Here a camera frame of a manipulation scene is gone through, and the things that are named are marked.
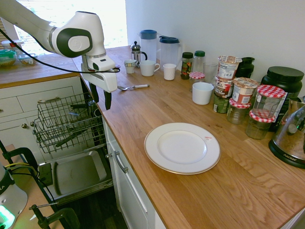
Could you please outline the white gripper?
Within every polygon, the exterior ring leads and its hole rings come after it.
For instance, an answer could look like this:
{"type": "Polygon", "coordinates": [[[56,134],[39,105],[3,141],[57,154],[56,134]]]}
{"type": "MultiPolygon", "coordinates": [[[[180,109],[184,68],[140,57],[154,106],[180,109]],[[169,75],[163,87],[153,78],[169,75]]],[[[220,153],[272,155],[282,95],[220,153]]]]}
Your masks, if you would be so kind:
{"type": "Polygon", "coordinates": [[[81,70],[86,73],[82,73],[85,80],[90,82],[90,90],[92,98],[95,103],[99,102],[99,95],[96,86],[102,88],[104,91],[105,108],[109,110],[112,104],[112,93],[117,89],[117,77],[114,72],[115,64],[105,65],[92,62],[92,66],[89,68],[86,64],[81,64],[81,70]]]}

